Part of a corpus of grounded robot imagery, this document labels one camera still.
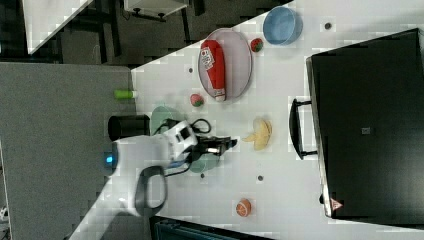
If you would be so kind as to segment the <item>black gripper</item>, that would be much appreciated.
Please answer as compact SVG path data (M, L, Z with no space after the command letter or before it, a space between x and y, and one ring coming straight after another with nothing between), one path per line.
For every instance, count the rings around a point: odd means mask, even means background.
M237 143L237 139L230 140L229 137L198 136L197 144L192 148L190 152L190 161L198 161L200 157L205 154L221 156L230 148L234 148Z

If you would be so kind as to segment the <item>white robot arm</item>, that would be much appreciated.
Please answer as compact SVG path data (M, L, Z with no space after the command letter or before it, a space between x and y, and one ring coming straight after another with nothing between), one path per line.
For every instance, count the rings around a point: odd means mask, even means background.
M204 154L221 156L237 145L231 137L200 136L193 124L167 119L167 130L113 142L117 165L96 201L67 240L101 240L115 216L151 217L163 208L149 203L150 180L164 180L165 171L193 163Z

